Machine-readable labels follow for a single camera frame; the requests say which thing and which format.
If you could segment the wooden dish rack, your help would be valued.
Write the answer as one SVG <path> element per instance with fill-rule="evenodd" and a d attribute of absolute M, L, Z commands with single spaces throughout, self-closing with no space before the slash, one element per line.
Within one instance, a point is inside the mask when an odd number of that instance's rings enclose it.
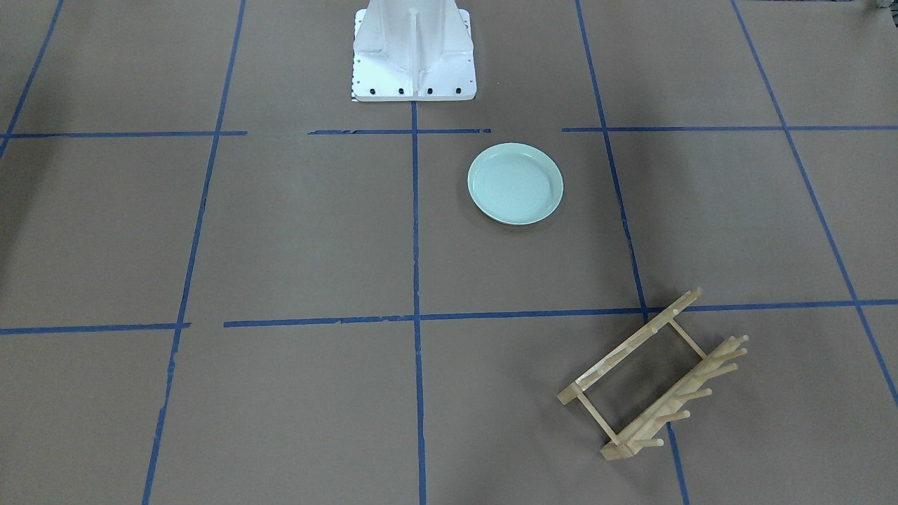
<path fill-rule="evenodd" d="M 706 383 L 738 370 L 735 361 L 747 355 L 746 335 L 703 349 L 678 323 L 701 294 L 694 288 L 678 297 L 557 394 L 561 405 L 581 405 L 606 435 L 605 460 L 663 447 L 661 429 L 690 418 L 687 403 L 711 396 Z"/>

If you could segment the light green plate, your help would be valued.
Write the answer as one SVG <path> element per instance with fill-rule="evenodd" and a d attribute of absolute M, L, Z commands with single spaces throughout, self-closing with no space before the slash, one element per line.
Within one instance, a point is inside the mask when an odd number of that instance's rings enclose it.
<path fill-rule="evenodd" d="M 467 189 L 474 205 L 492 220 L 529 226 L 557 210 L 565 185 L 548 154 L 529 144 L 506 142 L 485 148 L 474 158 Z"/>

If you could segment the white pedestal column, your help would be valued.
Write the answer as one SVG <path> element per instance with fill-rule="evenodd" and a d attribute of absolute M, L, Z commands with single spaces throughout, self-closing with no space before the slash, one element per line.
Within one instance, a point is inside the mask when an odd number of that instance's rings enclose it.
<path fill-rule="evenodd" d="M 471 16 L 455 1 L 370 1 L 355 12 L 353 100 L 449 102 L 477 90 Z"/>

